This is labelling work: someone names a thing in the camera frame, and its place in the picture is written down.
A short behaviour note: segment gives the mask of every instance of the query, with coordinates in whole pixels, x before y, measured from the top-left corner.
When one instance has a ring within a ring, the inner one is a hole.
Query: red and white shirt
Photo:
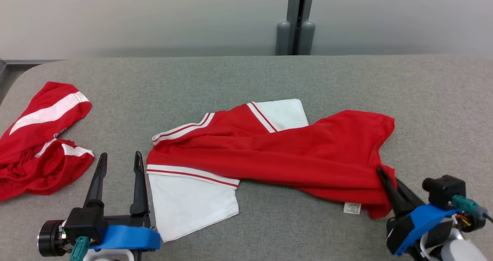
[[[0,200],[52,194],[88,169],[92,151],[57,137],[89,110],[91,103],[74,86],[44,85],[0,139]]]
[[[164,242],[238,214],[235,191],[239,177],[224,177],[191,166],[167,165],[159,161],[161,143],[179,142],[198,131],[212,130],[215,125],[223,125],[224,131],[248,137],[307,126],[308,121],[301,101],[290,99],[248,103],[230,111],[207,113],[197,124],[185,124],[155,135],[147,172],[156,226]]]
[[[185,229],[190,233],[205,227],[205,222],[219,221],[217,216],[203,220],[210,213],[220,213],[220,219],[226,213],[234,215],[224,210],[237,212],[231,191],[242,178],[288,185],[324,199],[361,203],[374,219],[389,213],[391,206],[377,167],[384,168],[396,184],[394,170],[383,165],[379,156],[394,120],[373,112],[345,110],[307,126],[302,107],[293,108],[294,102],[301,107],[297,100],[243,104],[153,137],[148,174],[164,241],[187,234]],[[205,196],[203,187],[189,182],[185,188],[163,182],[165,178],[174,183],[196,180],[217,190]],[[174,198],[179,193],[168,187],[186,189],[194,196],[185,201]],[[200,209],[191,212],[195,206]]]

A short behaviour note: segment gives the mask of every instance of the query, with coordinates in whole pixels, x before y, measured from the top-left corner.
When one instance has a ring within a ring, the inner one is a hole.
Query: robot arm
[[[487,261],[461,232],[472,232],[491,221],[485,208],[465,197],[465,182],[444,175],[427,178],[425,204],[405,184],[397,189],[382,169],[378,174],[395,217],[387,221],[387,247],[394,255],[409,254],[417,261]]]
[[[105,261],[106,256],[126,256],[140,261],[142,252],[161,246],[159,234],[150,228],[146,175],[140,152],[135,153],[134,201],[130,215],[105,216],[102,182],[107,154],[97,163],[82,208],[73,208],[66,220],[47,221],[39,231],[38,250],[42,256],[71,254],[71,261]]]

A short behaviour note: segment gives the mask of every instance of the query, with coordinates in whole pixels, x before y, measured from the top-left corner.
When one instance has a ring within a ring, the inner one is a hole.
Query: green connector
[[[454,205],[454,207],[458,210],[461,210],[462,212],[468,212],[470,214],[473,214],[474,211],[479,207],[479,205],[474,200],[465,198],[458,194],[452,197],[452,205]]]
[[[70,255],[70,261],[83,261],[87,251],[89,250],[89,246],[89,238],[86,236],[77,238],[72,255]]]

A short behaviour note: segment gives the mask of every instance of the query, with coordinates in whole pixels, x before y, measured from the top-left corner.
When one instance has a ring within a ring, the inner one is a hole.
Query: cable
[[[493,223],[493,218],[491,218],[490,216],[488,216],[487,213],[484,213],[483,214],[483,217],[485,217],[486,219],[488,219],[488,221],[492,222]]]
[[[470,223],[468,223],[465,219],[461,218],[461,221],[463,221],[465,223],[466,226],[471,226]]]
[[[456,217],[459,217],[461,219],[465,219],[466,221],[468,221],[467,217],[465,217],[464,215],[456,214]]]

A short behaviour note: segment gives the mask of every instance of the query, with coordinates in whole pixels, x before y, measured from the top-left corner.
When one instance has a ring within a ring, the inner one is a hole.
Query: red stripe
[[[264,118],[264,120],[272,127],[272,129],[274,131],[277,132],[277,129],[270,123],[270,121],[264,116],[264,114],[262,114],[262,112],[257,108],[257,106],[255,105],[255,103],[252,102],[252,105],[255,107],[255,109],[257,109],[257,112]]]
[[[184,130],[184,129],[187,129],[187,128],[189,128],[189,127],[192,127],[192,126],[203,126],[203,125],[206,123],[206,121],[207,121],[207,119],[209,118],[209,116],[210,116],[210,115],[211,115],[211,113],[208,113],[208,114],[207,114],[207,116],[206,116],[206,119],[204,119],[204,121],[203,121],[201,124],[192,124],[192,125],[187,125],[187,126],[185,126],[184,128],[180,128],[180,129],[175,130],[175,131],[173,131],[173,132],[171,132],[171,133],[167,133],[167,134],[160,135],[160,136],[159,136],[156,140],[158,140],[158,139],[159,139],[159,138],[161,138],[161,137],[165,137],[165,136],[173,135],[174,133],[180,132],[180,131],[182,131],[182,130]]]
[[[218,182],[218,183],[221,183],[221,184],[226,184],[226,185],[233,186],[233,187],[238,187],[238,185],[235,185],[235,184],[231,184],[231,183],[227,183],[227,182],[219,181],[219,180],[214,179],[214,178],[205,177],[205,176],[202,176],[202,175],[197,175],[197,174],[193,174],[193,173],[186,173],[186,172],[173,172],[173,171],[163,171],[163,170],[149,170],[149,169],[148,169],[148,172],[165,172],[165,173],[174,173],[174,174],[189,175],[189,176],[193,176],[193,177],[199,177],[199,178],[203,178],[203,179],[207,179],[207,180],[215,181],[215,182]]]

